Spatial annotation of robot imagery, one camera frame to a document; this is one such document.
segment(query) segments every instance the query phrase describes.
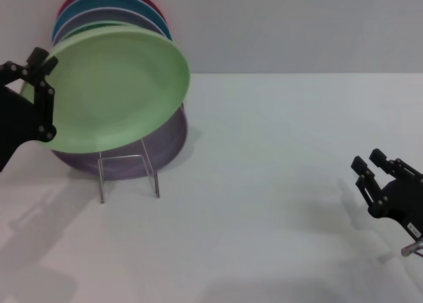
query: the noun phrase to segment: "white wall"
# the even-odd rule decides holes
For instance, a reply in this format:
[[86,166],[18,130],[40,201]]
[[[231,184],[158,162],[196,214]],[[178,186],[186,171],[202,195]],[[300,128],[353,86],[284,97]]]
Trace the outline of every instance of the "white wall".
[[[47,47],[64,0],[0,0],[0,61]],[[423,0],[154,0],[193,72],[420,72]]]

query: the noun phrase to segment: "white tabletop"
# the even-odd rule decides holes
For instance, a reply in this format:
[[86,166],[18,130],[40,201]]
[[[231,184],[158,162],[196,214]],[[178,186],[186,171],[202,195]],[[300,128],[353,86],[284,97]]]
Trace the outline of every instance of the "white tabletop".
[[120,181],[104,206],[25,144],[0,176],[0,302],[421,302],[423,259],[350,164],[380,148],[423,171],[422,103],[423,75],[193,75],[162,198]]

